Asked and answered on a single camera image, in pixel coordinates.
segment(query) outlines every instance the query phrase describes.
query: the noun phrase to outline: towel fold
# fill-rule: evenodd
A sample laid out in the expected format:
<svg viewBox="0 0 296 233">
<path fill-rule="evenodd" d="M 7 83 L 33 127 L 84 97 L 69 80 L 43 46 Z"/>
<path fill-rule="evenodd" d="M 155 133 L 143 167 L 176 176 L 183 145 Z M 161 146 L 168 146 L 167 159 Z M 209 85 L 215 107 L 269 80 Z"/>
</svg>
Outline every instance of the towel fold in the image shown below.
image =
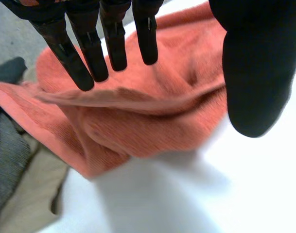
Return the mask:
<svg viewBox="0 0 296 233">
<path fill-rule="evenodd" d="M 38 83 L 0 83 L 0 106 L 85 177 L 131 156 L 198 147 L 226 113 L 226 32 L 208 2 L 157 23 L 155 65 L 143 63 L 134 33 L 126 41 L 128 69 L 108 66 L 109 80 L 82 92 L 45 49 L 36 63 Z"/>
</svg>

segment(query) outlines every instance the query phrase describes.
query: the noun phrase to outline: gray cloth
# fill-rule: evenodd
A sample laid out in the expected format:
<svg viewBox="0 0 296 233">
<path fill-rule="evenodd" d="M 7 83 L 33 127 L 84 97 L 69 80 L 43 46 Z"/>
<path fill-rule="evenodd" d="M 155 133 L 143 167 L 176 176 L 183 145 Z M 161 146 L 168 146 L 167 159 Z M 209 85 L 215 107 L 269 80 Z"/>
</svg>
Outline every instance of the gray cloth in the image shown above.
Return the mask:
<svg viewBox="0 0 296 233">
<path fill-rule="evenodd" d="M 31 153 L 11 120 L 0 114 L 0 210 L 17 187 Z"/>
<path fill-rule="evenodd" d="M 18 83 L 26 70 L 22 58 L 0 65 L 0 82 Z M 0 108 L 0 210 L 17 187 L 31 156 L 28 143 Z"/>
</svg>

